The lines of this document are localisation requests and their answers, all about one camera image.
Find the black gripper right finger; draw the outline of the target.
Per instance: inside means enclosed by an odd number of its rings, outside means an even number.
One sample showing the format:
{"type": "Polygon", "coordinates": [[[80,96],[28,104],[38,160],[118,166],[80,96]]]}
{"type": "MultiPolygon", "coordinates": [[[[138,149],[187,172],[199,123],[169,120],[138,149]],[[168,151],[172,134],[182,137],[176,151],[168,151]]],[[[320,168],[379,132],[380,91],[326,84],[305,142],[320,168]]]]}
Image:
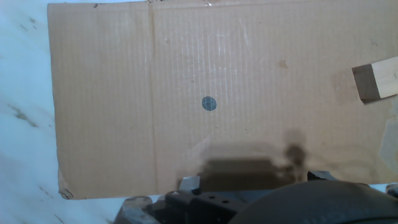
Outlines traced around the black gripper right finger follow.
{"type": "Polygon", "coordinates": [[[324,170],[318,171],[308,171],[307,172],[307,180],[337,180],[337,178],[333,177],[330,172],[324,170]]]}

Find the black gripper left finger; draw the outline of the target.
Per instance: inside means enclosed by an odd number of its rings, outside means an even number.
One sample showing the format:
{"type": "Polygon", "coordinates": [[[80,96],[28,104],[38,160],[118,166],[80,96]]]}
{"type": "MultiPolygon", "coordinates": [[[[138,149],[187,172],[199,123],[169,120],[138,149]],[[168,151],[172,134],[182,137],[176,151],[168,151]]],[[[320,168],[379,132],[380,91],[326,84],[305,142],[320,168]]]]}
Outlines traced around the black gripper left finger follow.
{"type": "Polygon", "coordinates": [[[149,215],[159,223],[227,224],[246,203],[213,192],[203,193],[200,177],[184,177],[178,190],[149,205],[149,215]]]}

